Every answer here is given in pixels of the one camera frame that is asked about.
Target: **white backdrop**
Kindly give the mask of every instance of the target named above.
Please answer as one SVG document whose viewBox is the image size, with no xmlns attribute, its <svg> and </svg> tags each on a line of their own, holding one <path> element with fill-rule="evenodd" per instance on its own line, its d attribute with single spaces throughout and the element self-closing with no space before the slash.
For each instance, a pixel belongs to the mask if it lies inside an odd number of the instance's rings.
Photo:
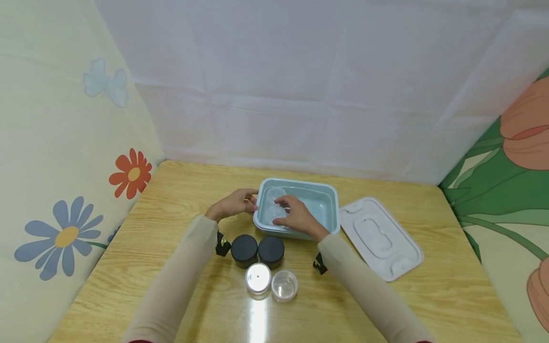
<svg viewBox="0 0 549 343">
<path fill-rule="evenodd" d="M 549 66 L 544 0 L 96 4 L 169 159 L 438 183 Z"/>
</svg>

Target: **orange flower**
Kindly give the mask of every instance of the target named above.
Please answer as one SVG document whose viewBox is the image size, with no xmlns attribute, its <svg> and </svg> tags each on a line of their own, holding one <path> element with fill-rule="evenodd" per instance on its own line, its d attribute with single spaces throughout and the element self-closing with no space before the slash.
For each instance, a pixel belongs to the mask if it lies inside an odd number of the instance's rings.
<svg viewBox="0 0 549 343">
<path fill-rule="evenodd" d="M 530 275 L 526 284 L 530 304 L 541 326 L 549 332 L 549 258 Z"/>
<path fill-rule="evenodd" d="M 116 159 L 116 166 L 122 173 L 114 173 L 109 177 L 110 184 L 120 185 L 114 191 L 114 196 L 120 197 L 126 187 L 128 188 L 126 192 L 128 199 L 133 199 L 138 190 L 142 193 L 150 181 L 150 170 L 153 168 L 152 164 L 147 163 L 143 153 L 140 151 L 136 155 L 136 151 L 132 148 L 130 149 L 130 159 L 126 155 L 120 155 Z"/>
<path fill-rule="evenodd" d="M 501 115 L 503 151 L 518 166 L 549 170 L 549 77 L 534 82 Z"/>
</svg>

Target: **light blue plastic container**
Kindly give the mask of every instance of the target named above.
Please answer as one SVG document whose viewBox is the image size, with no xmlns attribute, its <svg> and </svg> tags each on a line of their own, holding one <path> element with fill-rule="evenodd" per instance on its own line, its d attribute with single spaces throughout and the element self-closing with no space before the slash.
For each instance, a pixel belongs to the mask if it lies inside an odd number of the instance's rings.
<svg viewBox="0 0 549 343">
<path fill-rule="evenodd" d="M 263 180 L 257 195 L 259 209 L 254 213 L 254 224 L 269 235 L 308 239 L 311 238 L 300 232 L 291 230 L 284 226 L 265 224 L 260 221 L 264 211 L 268 208 L 268 200 L 264 196 L 271 187 L 281 187 L 286 194 L 293 194 L 303 201 L 313 217 L 319 221 L 331 234 L 339 233 L 339 204 L 338 192 L 325 183 L 297 181 L 289 179 L 268 178 Z"/>
</svg>

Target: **clear plastic cup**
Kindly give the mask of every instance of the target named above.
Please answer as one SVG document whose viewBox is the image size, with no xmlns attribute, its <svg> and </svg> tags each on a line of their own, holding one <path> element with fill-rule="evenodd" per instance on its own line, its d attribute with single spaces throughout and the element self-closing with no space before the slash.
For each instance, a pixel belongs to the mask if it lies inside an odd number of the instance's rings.
<svg viewBox="0 0 549 343">
<path fill-rule="evenodd" d="M 290 271 L 279 271 L 273 276 L 271 290 L 277 301 L 290 301 L 298 293 L 298 279 Z"/>
<path fill-rule="evenodd" d="M 244 280 L 250 293 L 262 295 L 271 285 L 271 270 L 263 263 L 254 263 L 246 270 Z"/>
<path fill-rule="evenodd" d="M 271 187 L 265 192 L 266 200 L 273 203 L 276 199 L 281 196 L 285 196 L 286 191 L 281 187 Z"/>
<path fill-rule="evenodd" d="M 286 210 L 277 204 L 268 205 L 269 207 L 263 212 L 263 224 L 274 225 L 273 220 L 276 218 L 286 218 Z"/>
</svg>

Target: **wood grain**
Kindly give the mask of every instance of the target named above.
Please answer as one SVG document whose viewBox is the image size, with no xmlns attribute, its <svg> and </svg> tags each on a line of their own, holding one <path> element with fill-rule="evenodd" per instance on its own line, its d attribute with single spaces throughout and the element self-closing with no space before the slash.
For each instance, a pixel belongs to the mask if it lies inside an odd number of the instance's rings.
<svg viewBox="0 0 549 343">
<path fill-rule="evenodd" d="M 341 205 L 364 196 L 379 199 L 425 254 L 423 264 L 390 285 L 438 342 L 521 342 L 437 187 L 176 161 L 157 169 L 50 342 L 118 342 L 191 220 L 236 188 L 258 187 L 267 177 L 329 183 Z M 220 229 L 229 241 L 244 233 L 258 241 L 264 236 L 248 215 L 226 219 Z M 345 289 L 312 268 L 314 243 L 284 244 L 282 268 L 300 283 L 293 301 L 252 299 L 230 254 L 214 255 L 176 341 L 384 342 Z"/>
</svg>

